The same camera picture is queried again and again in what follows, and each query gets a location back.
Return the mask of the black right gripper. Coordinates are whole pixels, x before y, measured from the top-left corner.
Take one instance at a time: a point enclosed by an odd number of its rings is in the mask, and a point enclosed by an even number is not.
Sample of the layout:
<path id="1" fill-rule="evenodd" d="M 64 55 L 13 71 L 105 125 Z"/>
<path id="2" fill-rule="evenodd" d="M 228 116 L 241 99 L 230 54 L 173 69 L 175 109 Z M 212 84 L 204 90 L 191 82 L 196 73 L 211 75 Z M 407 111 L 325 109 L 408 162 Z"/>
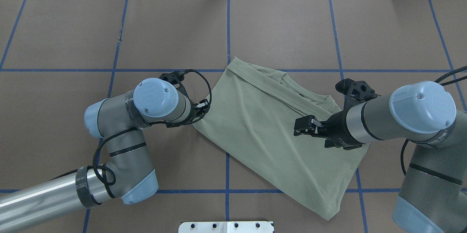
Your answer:
<path id="1" fill-rule="evenodd" d="M 325 122 L 318 121 L 315 115 L 297 118 L 294 123 L 293 136 L 308 135 L 315 138 L 325 138 L 325 148 L 342 148 L 346 151 L 362 148 L 363 143 L 357 141 L 350 134 L 346 118 L 346 111 L 333 114 Z M 317 129 L 325 129 L 327 133 L 320 133 Z"/>

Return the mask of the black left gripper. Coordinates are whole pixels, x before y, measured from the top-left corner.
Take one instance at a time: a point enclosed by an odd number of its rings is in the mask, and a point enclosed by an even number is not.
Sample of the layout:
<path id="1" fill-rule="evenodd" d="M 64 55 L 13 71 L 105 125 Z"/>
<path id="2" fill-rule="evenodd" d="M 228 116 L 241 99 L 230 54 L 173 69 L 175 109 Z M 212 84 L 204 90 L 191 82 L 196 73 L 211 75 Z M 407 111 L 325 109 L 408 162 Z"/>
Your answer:
<path id="1" fill-rule="evenodd" d="M 185 125 L 191 125 L 194 122 L 203 118 L 211 107 L 211 100 L 204 99 L 199 101 L 198 103 L 193 103 L 191 105 L 190 113 L 188 118 L 185 120 Z"/>

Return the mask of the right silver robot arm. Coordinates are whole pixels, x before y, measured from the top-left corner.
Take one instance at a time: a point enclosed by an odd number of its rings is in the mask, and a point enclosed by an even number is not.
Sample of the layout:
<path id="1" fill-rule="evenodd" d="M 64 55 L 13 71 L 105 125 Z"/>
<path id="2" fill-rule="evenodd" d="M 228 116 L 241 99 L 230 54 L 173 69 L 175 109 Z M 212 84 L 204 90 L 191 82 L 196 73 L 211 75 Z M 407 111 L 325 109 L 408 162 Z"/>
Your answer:
<path id="1" fill-rule="evenodd" d="M 465 233 L 466 112 L 433 81 L 404 85 L 380 96 L 365 81 L 335 85 L 344 108 L 325 121 L 297 118 L 294 136 L 325 139 L 325 148 L 353 150 L 405 138 L 416 145 L 406 167 L 392 219 L 407 233 Z"/>

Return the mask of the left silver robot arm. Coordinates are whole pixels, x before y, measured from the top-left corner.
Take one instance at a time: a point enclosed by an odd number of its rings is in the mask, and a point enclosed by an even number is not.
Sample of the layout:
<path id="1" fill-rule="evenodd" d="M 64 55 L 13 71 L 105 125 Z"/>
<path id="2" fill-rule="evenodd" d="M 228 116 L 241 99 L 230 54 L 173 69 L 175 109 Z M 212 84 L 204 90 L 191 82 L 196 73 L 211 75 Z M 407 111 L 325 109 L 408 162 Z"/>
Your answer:
<path id="1" fill-rule="evenodd" d="M 102 138 L 92 164 L 1 198 L 1 232 L 16 233 L 76 211 L 120 198 L 132 205 L 153 196 L 159 186 L 143 130 L 153 125 L 191 125 L 210 108 L 212 95 L 194 103 L 178 80 L 142 80 L 134 90 L 89 106 L 84 122 Z M 107 147 L 109 160 L 96 155 Z"/>

